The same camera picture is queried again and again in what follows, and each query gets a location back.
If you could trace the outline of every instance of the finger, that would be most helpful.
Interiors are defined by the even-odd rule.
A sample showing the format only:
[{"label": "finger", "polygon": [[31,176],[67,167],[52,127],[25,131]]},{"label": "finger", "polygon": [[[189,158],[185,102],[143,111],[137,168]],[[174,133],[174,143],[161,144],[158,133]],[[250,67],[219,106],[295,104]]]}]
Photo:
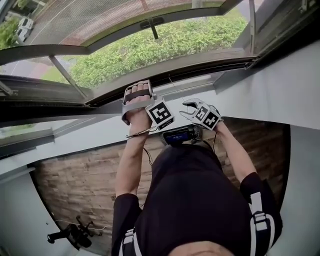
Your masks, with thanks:
[{"label": "finger", "polygon": [[125,95],[128,95],[128,94],[130,94],[130,93],[131,93],[131,89],[128,89],[128,90],[126,90]]},{"label": "finger", "polygon": [[135,93],[135,92],[137,91],[137,89],[138,89],[138,88],[137,88],[137,86],[135,85],[134,87],[132,87],[131,92],[132,92],[132,93]]},{"label": "finger", "polygon": [[141,91],[141,90],[143,90],[144,89],[144,85],[142,84],[142,83],[139,83],[138,84],[138,87],[137,87],[137,90],[138,91]]},{"label": "finger", "polygon": [[[144,90],[148,90],[148,89],[149,89],[149,86],[148,86],[147,83],[145,83],[145,84],[143,85],[143,89],[144,89]],[[144,96],[142,96],[142,100],[143,100],[143,101],[150,100],[150,95],[144,95]]]}]

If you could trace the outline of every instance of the black t-shirt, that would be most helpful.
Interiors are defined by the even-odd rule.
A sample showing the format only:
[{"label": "black t-shirt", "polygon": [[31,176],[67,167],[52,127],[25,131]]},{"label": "black t-shirt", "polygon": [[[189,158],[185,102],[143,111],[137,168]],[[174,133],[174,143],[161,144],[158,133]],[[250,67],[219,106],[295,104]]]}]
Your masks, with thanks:
[{"label": "black t-shirt", "polygon": [[180,245],[199,241],[219,244],[236,256],[250,255],[252,213],[248,203],[256,192],[261,192],[263,211],[274,219],[275,242],[282,220],[272,191],[256,173],[242,181],[239,191],[209,149],[169,147],[152,165],[143,210],[133,194],[115,199],[111,254],[118,256],[126,231],[135,227],[143,256],[167,256]]}]

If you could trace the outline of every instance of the hand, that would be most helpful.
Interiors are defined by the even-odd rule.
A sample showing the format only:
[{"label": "hand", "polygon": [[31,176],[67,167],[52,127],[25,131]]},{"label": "hand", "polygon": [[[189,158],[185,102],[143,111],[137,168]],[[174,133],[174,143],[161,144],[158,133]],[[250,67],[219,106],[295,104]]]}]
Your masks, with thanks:
[{"label": "hand", "polygon": [[[136,85],[133,86],[132,89],[127,90],[126,95],[130,93],[134,93],[136,91],[145,90],[145,89],[148,89],[148,84],[139,83],[137,86]],[[138,96],[136,98],[133,98],[132,100],[127,101],[125,104],[130,105],[132,103],[143,102],[147,100],[150,100],[149,95]],[[143,132],[151,127],[152,121],[148,116],[144,107],[131,110],[127,112],[125,115],[126,115],[126,119],[131,124],[130,133],[129,133],[130,135]]]}]

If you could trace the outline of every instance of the harness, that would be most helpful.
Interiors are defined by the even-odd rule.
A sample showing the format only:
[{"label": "harness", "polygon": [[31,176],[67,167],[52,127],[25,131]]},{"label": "harness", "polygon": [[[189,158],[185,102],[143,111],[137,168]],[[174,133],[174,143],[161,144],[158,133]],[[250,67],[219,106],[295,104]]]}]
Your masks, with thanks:
[{"label": "harness", "polygon": [[[265,255],[274,243],[275,222],[270,214],[265,214],[263,212],[260,192],[251,195],[251,204],[249,204],[249,206],[252,213],[252,218],[250,220],[250,256],[255,256],[257,248],[265,245],[266,241],[261,234],[262,232],[269,231],[269,241],[267,250],[264,253]],[[134,228],[125,233],[125,236],[121,241],[119,256],[142,256]]]}]

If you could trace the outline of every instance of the tree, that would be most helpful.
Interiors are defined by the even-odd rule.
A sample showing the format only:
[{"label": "tree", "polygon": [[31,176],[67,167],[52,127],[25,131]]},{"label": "tree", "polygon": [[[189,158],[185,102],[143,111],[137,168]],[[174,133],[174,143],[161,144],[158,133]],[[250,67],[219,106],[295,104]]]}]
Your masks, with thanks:
[{"label": "tree", "polygon": [[26,7],[26,5],[30,2],[30,0],[18,0],[18,7],[20,9],[23,9]]},{"label": "tree", "polygon": [[0,50],[18,45],[16,34],[18,24],[19,20],[15,17],[0,24]]}]

